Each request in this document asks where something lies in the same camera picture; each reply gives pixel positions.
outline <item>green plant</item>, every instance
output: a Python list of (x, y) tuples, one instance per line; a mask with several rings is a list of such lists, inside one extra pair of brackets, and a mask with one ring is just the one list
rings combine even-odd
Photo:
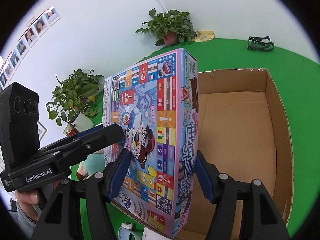
[(179, 12), (177, 10), (170, 10), (166, 13), (158, 13), (156, 15), (156, 9), (153, 8), (149, 11), (149, 15), (152, 20), (142, 23), (147, 24), (148, 27), (140, 28), (136, 33), (154, 33), (158, 37), (156, 46), (161, 46), (164, 44), (163, 37), (170, 31), (175, 32), (179, 43), (184, 43), (187, 41), (191, 43), (191, 40), (197, 36), (196, 32), (193, 30), (193, 25), (188, 19), (189, 12)]
[(103, 76), (92, 75), (91, 72), (94, 70), (90, 70), (88, 75), (81, 69), (75, 70), (62, 82), (56, 75), (60, 85), (52, 91), (53, 101), (45, 105), (49, 112), (49, 119), (56, 119), (57, 124), (62, 126), (61, 119), (69, 122), (77, 110), (90, 118), (101, 111), (101, 108), (95, 104), (95, 97), (92, 94), (99, 89), (99, 78)]

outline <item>camera lens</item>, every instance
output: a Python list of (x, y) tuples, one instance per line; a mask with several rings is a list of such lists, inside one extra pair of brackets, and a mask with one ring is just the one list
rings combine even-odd
[(31, 113), (31, 102), (28, 98), (24, 100), (24, 112), (26, 115), (29, 115)]
[(20, 97), (16, 97), (16, 99), (14, 100), (14, 109), (17, 113), (19, 113), (21, 111), (21, 99)]
[(37, 103), (33, 103), (33, 112), (35, 114), (38, 114), (38, 105), (37, 105)]

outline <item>colorful box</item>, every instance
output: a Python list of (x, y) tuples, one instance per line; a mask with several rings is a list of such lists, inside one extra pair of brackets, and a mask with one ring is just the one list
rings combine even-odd
[(131, 165), (114, 204), (173, 238), (187, 222), (198, 143), (197, 61), (176, 49), (105, 80), (103, 125), (125, 136), (105, 148), (106, 164), (122, 148)]

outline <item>metal screw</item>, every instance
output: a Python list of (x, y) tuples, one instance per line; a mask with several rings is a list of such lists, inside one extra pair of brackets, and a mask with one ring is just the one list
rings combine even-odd
[(229, 176), (228, 176), (227, 174), (225, 174), (225, 173), (221, 173), (221, 174), (219, 175), (219, 178), (220, 178), (220, 179), (227, 179), (227, 178), (229, 178)]
[(61, 180), (61, 184), (65, 185), (65, 184), (69, 183), (69, 181), (70, 180), (68, 178), (65, 178), (65, 179)]
[(103, 173), (102, 173), (102, 172), (97, 172), (97, 173), (94, 175), (94, 177), (95, 177), (96, 179), (101, 179), (101, 178), (103, 177)]
[(262, 183), (261, 183), (260, 180), (255, 179), (255, 180), (253, 181), (253, 184), (256, 185), (256, 186), (261, 186)]

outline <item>green tablecloth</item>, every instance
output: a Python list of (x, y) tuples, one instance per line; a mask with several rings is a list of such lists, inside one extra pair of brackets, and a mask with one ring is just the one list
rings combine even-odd
[[(213, 39), (209, 42), (176, 45), (155, 51), (153, 57), (184, 47), (198, 60), (198, 70), (224, 68), (268, 68), (284, 103), (292, 136), (294, 155), (294, 194), (288, 230), (292, 235), (301, 225), (320, 185), (320, 68), (303, 56), (275, 47), (273, 52), (247, 50), (247, 41)], [(98, 124), (102, 113), (94, 119)], [(123, 222), (134, 223), (141, 233), (143, 227), (115, 207), (108, 205), (110, 217), (118, 231)], [(85, 210), (81, 202), (85, 239), (90, 239)]]

